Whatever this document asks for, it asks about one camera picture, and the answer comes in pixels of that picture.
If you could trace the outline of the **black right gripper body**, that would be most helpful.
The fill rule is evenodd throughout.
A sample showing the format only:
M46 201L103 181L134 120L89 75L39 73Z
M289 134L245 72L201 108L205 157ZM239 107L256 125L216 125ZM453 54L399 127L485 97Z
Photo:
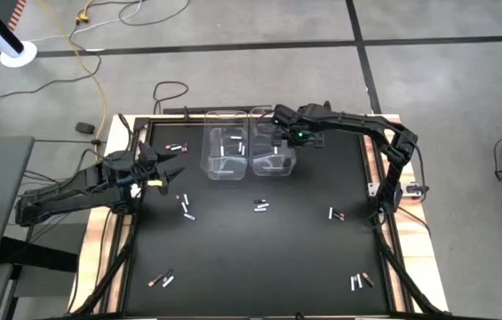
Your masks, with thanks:
M324 135L314 130L303 116L284 105L276 105L272 113L273 133L279 133L289 147L323 147Z

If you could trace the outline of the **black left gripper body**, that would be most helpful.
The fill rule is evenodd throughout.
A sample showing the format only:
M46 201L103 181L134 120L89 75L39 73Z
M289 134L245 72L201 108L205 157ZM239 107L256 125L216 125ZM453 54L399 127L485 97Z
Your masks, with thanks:
M133 158L131 168L132 181L137 185L147 184L149 187L161 187L160 174L157 170L159 163L150 160L156 151L147 144L138 145L138 154Z

